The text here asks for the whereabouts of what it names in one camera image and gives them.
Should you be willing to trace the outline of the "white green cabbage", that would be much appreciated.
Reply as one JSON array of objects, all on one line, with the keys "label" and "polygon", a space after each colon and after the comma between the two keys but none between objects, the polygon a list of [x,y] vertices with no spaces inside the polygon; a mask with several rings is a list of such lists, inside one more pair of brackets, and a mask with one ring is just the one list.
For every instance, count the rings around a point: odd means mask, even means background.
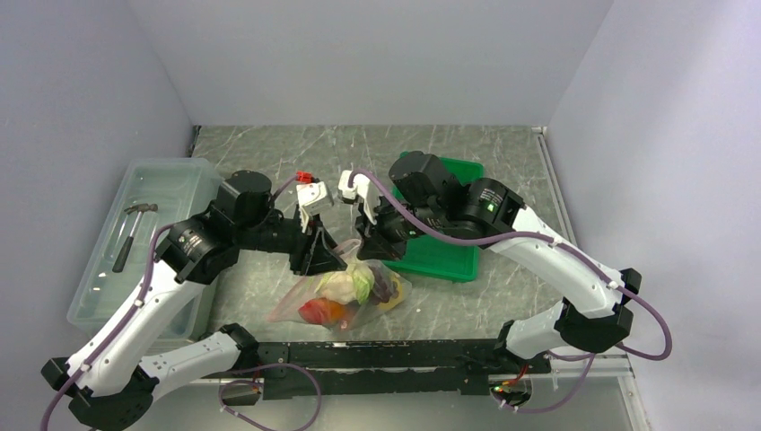
[{"label": "white green cabbage", "polygon": [[350,264],[346,270],[327,273],[319,279],[315,293],[342,304],[368,301],[373,284],[370,267],[365,264]]}]

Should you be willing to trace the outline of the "clear zip top bag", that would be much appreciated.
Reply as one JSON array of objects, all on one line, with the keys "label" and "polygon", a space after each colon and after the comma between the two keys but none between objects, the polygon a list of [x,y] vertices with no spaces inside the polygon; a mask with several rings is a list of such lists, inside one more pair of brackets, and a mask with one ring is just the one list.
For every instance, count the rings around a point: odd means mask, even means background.
[{"label": "clear zip top bag", "polygon": [[343,270],[301,277],[267,316],[268,322],[316,325],[333,332],[357,329],[392,311],[409,297],[412,284],[376,259],[360,260],[358,239],[334,251]]}]

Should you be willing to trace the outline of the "dark red grape bunch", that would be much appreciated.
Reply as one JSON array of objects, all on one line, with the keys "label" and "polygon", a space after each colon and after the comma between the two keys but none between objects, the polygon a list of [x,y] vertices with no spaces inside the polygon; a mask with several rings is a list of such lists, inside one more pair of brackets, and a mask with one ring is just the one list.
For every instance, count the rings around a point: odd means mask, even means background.
[{"label": "dark red grape bunch", "polygon": [[371,304],[389,303],[399,295],[395,273],[388,268],[370,267],[373,284],[368,299]]}]

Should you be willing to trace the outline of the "red orange mango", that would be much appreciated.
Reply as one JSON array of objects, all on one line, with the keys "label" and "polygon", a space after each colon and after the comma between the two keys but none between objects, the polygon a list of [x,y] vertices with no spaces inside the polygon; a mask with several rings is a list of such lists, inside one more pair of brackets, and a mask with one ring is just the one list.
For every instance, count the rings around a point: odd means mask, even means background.
[{"label": "red orange mango", "polygon": [[301,319],[326,328],[346,328],[355,316],[355,308],[327,298],[314,298],[298,309]]}]

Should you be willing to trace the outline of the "orange fruit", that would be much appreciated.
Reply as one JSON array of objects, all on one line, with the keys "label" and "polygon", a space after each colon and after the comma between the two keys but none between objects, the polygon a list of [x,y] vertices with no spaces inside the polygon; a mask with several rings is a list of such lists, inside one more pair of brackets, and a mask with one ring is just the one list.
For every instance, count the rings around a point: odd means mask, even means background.
[{"label": "orange fruit", "polygon": [[378,305],[378,308],[382,312],[388,312],[396,308],[407,299],[411,291],[411,284],[405,279],[395,278],[391,281],[391,283],[392,287],[394,288],[394,292],[391,298],[386,303],[380,303]]}]

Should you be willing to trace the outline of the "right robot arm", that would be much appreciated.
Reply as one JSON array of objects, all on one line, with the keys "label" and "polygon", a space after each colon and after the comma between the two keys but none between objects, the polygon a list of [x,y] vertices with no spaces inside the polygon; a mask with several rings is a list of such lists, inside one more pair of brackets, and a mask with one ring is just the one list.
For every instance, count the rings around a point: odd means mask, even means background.
[{"label": "right robot arm", "polygon": [[392,189],[365,170],[341,174],[342,199],[360,206],[361,258],[399,260],[410,241],[430,236],[511,259],[561,295],[548,310],[503,325],[494,360],[506,373],[555,347],[599,354],[630,335],[634,315],[627,305],[640,274],[594,260],[501,182],[460,180],[438,156],[420,151],[400,156],[389,178]]}]

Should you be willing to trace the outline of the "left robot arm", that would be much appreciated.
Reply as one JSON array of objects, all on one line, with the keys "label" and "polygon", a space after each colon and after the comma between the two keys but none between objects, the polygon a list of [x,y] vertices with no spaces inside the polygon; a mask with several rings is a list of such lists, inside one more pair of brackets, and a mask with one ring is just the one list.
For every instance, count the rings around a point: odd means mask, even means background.
[{"label": "left robot arm", "polygon": [[266,175],[238,171],[220,183],[203,212],[159,228],[143,277],[105,326],[75,354],[44,364],[55,400],[68,398],[73,416],[91,429],[123,430],[156,400],[196,379],[263,370],[258,341],[236,323],[156,356],[148,350],[241,251],[283,253],[301,276],[345,267],[319,217],[334,204],[328,186],[306,172],[290,183],[297,197],[292,217],[276,208],[279,191]]}]

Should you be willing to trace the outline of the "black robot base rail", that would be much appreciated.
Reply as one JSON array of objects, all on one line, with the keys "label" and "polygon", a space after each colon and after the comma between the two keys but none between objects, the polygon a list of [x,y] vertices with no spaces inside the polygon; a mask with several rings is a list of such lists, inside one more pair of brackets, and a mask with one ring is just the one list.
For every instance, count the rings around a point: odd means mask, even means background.
[{"label": "black robot base rail", "polygon": [[457,392],[486,395],[490,385],[520,371],[549,374],[542,355],[519,364],[493,339],[263,342],[255,372],[265,400],[314,394]]}]

